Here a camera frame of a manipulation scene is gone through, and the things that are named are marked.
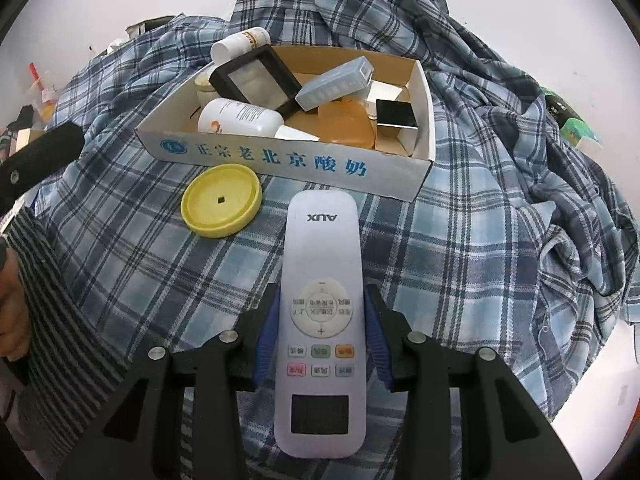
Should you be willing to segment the person left hand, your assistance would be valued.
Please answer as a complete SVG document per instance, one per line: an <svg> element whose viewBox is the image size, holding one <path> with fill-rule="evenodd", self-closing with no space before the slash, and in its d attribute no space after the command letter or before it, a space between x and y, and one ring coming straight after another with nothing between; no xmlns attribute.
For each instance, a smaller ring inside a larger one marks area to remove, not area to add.
<svg viewBox="0 0 640 480"><path fill-rule="evenodd" d="M18 276L18 258L13 249L6 250L1 271L0 354L17 361L26 353L32 339L24 288Z"/></svg>

